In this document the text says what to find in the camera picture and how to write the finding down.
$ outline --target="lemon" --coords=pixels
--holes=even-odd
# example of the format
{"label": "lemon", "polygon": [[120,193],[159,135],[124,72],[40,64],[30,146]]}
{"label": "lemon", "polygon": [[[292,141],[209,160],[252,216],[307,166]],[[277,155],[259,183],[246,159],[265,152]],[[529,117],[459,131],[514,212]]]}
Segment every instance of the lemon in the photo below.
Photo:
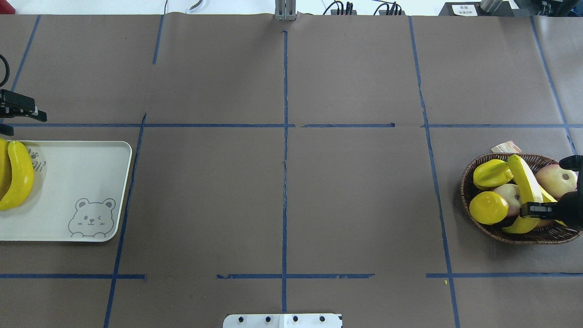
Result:
{"label": "lemon", "polygon": [[470,214],[481,224],[495,224],[508,215],[508,202],[493,191],[484,191],[470,202]]}

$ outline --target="bear illustration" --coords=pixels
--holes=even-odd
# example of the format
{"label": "bear illustration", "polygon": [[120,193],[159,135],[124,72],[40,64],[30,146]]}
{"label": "bear illustration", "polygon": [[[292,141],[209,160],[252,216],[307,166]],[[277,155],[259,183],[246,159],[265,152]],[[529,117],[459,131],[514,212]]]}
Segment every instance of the bear illustration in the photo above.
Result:
{"label": "bear illustration", "polygon": [[102,203],[90,203],[81,198],[75,204],[77,210],[69,221],[71,237],[105,238],[113,229],[113,209],[115,201],[111,198]]}

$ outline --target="blue tape line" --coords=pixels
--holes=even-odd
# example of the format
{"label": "blue tape line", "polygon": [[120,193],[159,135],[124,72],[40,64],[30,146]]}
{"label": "blue tape line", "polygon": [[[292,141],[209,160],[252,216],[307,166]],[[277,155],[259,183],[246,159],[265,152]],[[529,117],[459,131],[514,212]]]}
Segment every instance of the blue tape line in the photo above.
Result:
{"label": "blue tape line", "polygon": [[395,123],[389,124],[306,124],[303,128],[394,128]]}
{"label": "blue tape line", "polygon": [[128,188],[128,199],[125,202],[125,211],[124,211],[124,220],[121,225],[121,232],[120,232],[120,243],[117,247],[117,255],[115,256],[115,266],[113,269],[113,277],[111,279],[111,288],[110,288],[110,296],[109,300],[107,301],[107,310],[106,310],[106,318],[103,323],[103,327],[107,328],[109,326],[109,319],[111,315],[111,306],[113,304],[113,296],[115,294],[115,284],[117,282],[117,273],[120,270],[120,259],[121,259],[121,250],[124,246],[124,236],[125,236],[125,227],[128,223],[128,213],[129,213],[129,202],[132,199],[132,192],[134,190],[134,182],[136,178],[136,168],[138,167],[138,158],[140,156],[140,149],[142,148],[142,137],[144,133],[144,123],[146,121],[147,114],[144,114],[142,117],[142,127],[140,128],[140,134],[138,137],[138,144],[136,146],[136,155],[134,157],[134,167],[132,168],[132,177],[129,181],[129,188]]}
{"label": "blue tape line", "polygon": [[118,279],[127,279],[127,280],[133,280],[133,279],[144,280],[144,281],[147,280],[145,274],[118,274],[117,278]]}
{"label": "blue tape line", "polygon": [[369,279],[374,273],[316,273],[288,274],[289,279]]}
{"label": "blue tape line", "polygon": [[[445,253],[445,263],[447,265],[447,272],[451,274],[451,260],[449,259],[449,247],[447,243],[447,235],[445,233],[445,221],[443,218],[443,209],[441,207],[441,196],[439,191],[439,183],[437,181],[436,164],[433,157],[433,147],[431,146],[431,135],[429,131],[429,120],[427,118],[427,108],[423,92],[421,88],[421,70],[419,70],[419,58],[417,56],[417,45],[415,43],[415,31],[413,30],[413,19],[409,16],[409,30],[411,33],[411,45],[413,47],[413,58],[415,59],[415,70],[417,72],[417,85],[419,87],[419,98],[421,100],[421,107],[423,108],[423,122],[425,126],[425,135],[427,138],[427,149],[429,151],[429,161],[431,163],[431,174],[433,175],[433,187],[437,196],[437,205],[439,207],[439,219],[441,222],[441,237],[443,239],[443,249]],[[451,294],[451,305],[454,313],[455,327],[459,328],[458,304],[455,297],[455,288],[453,279],[449,279],[449,293]]]}
{"label": "blue tape line", "polygon": [[[15,123],[12,127],[38,127],[38,128],[139,128],[141,124],[135,123]],[[146,128],[283,128],[285,124],[173,124],[173,123],[150,123],[143,125]]]}
{"label": "blue tape line", "polygon": [[[369,279],[374,273],[288,273],[287,279]],[[227,276],[217,275],[217,279],[282,279],[283,274],[229,274]]]}
{"label": "blue tape line", "polygon": [[553,277],[583,277],[583,273],[567,272],[490,272],[490,273],[428,273],[427,278],[553,278]]}
{"label": "blue tape line", "polygon": [[141,124],[100,123],[13,123],[11,127],[29,128],[139,128]]}
{"label": "blue tape line", "polygon": [[146,124],[147,128],[285,128],[285,124]]}
{"label": "blue tape line", "polygon": [[6,273],[3,279],[111,279],[111,274]]}
{"label": "blue tape line", "polygon": [[160,25],[158,26],[158,38],[156,38],[156,48],[154,49],[154,59],[152,64],[156,65],[158,60],[158,48],[160,47],[160,39],[162,38],[162,26],[164,25],[164,15],[160,15]]}
{"label": "blue tape line", "polygon": [[563,128],[562,124],[429,124],[430,128]]}
{"label": "blue tape line", "polygon": [[217,275],[217,279],[281,279],[282,275],[279,273],[266,274],[229,274],[227,276]]}
{"label": "blue tape line", "polygon": [[14,90],[16,89],[16,84],[18,84],[18,79],[20,78],[20,73],[22,72],[22,68],[24,67],[24,62],[26,61],[26,57],[29,55],[30,46],[33,44],[34,35],[36,34],[36,30],[38,28],[39,22],[40,22],[40,15],[37,15],[37,20],[34,23],[32,33],[30,33],[29,42],[26,45],[24,55],[22,56],[22,60],[20,61],[20,66],[18,66],[18,71],[16,71],[16,76],[14,77],[14,81],[12,82],[12,88],[10,88],[10,91],[14,92]]}
{"label": "blue tape line", "polygon": [[283,225],[282,225],[282,313],[287,312],[287,30],[283,30]]}
{"label": "blue tape line", "polygon": [[[112,279],[112,274],[4,273],[0,279]],[[118,279],[146,280],[145,274],[123,274]]]}
{"label": "blue tape line", "polygon": [[550,89],[553,92],[554,102],[557,104],[557,108],[559,109],[559,114],[561,115],[561,121],[563,121],[563,127],[565,128],[565,132],[567,133],[567,138],[569,139],[569,144],[571,145],[571,150],[573,154],[577,154],[577,150],[575,149],[575,144],[573,143],[573,138],[571,137],[571,131],[567,127],[567,119],[565,118],[565,113],[563,112],[563,107],[561,105],[561,101],[559,101],[559,96],[557,95],[557,90],[554,87],[553,78],[550,76],[549,66],[547,65],[545,54],[543,53],[543,48],[540,46],[539,40],[539,33],[536,31],[535,19],[533,16],[530,17],[531,19],[531,26],[532,32],[535,35],[536,47],[539,50],[540,59],[543,61],[543,66],[545,67],[545,73],[547,75],[547,79],[549,80]]}

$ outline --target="fake fruit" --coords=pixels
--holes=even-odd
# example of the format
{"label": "fake fruit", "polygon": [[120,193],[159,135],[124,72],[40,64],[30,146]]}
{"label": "fake fruit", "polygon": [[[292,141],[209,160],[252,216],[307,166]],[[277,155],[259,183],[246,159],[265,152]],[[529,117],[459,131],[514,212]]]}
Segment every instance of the fake fruit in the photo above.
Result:
{"label": "fake fruit", "polygon": [[536,172],[538,183],[554,198],[561,198],[577,188],[577,176],[571,170],[565,170],[559,164],[551,164]]}
{"label": "fake fruit", "polygon": [[0,199],[4,197],[12,181],[12,167],[8,158],[8,141],[0,138]]}
{"label": "fake fruit", "polygon": [[[543,202],[544,203],[556,203],[557,200],[554,199],[553,196],[549,195],[543,187],[540,187],[540,192],[543,194]],[[555,220],[558,224],[567,226],[562,221]],[[553,220],[540,220],[540,222],[536,225],[537,228],[542,228],[544,226],[548,226],[549,224],[553,223]]]}
{"label": "fake fruit", "polygon": [[[514,176],[514,182],[516,182],[520,190],[522,203],[529,201],[542,203],[543,194],[528,164],[520,156],[511,155],[508,158],[508,167]],[[534,229],[539,222],[539,218],[518,216],[511,226],[502,228],[502,231],[506,233],[527,233]]]}
{"label": "fake fruit", "polygon": [[502,196],[508,202],[507,217],[515,217],[520,213],[522,203],[520,190],[516,184],[506,183],[492,191]]}
{"label": "fake fruit", "polygon": [[470,214],[481,224],[495,224],[508,215],[508,202],[493,191],[484,191],[470,202]]}
{"label": "fake fruit", "polygon": [[29,196],[34,183],[33,164],[26,147],[20,141],[8,143],[8,157],[12,167],[12,180],[8,191],[0,200],[0,210],[21,205]]}
{"label": "fake fruit", "polygon": [[473,182],[478,189],[502,186],[512,180],[508,164],[501,159],[491,159],[474,170]]}

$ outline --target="label sticker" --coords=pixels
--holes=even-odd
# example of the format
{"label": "label sticker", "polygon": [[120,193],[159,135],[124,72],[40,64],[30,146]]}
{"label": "label sticker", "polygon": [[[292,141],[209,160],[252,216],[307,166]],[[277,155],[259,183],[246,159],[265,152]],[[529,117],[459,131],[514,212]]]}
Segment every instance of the label sticker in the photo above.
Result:
{"label": "label sticker", "polygon": [[451,5],[451,9],[458,16],[477,16],[476,6],[474,5]]}
{"label": "label sticker", "polygon": [[504,153],[521,153],[522,150],[520,150],[520,148],[518,148],[518,146],[516,146],[516,144],[514,143],[514,141],[510,140],[507,142],[503,142],[500,145],[497,145],[495,147],[492,147],[492,152],[504,152]]}

